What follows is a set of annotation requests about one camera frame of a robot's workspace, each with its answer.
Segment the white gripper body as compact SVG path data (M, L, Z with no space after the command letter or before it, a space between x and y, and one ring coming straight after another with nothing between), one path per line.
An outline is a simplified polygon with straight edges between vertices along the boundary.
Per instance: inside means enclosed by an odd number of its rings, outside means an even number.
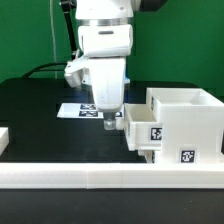
M119 111L124 97L126 57L133 45L132 26L80 26L78 40L97 109Z

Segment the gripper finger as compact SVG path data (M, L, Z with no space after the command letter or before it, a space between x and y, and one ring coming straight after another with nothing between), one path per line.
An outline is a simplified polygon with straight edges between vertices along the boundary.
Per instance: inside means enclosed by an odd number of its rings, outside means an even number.
M103 114L104 118L104 129L105 130L115 130L116 129L116 119L114 112L105 112Z

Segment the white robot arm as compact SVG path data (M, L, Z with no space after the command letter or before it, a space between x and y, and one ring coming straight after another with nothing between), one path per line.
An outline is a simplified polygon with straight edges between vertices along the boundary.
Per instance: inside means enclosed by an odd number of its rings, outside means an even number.
M157 11L168 0L61 0L66 12L76 9L79 48L67 62L65 79L72 87L90 81L104 128L117 126L123 106L126 57L133 46L130 19L136 11Z

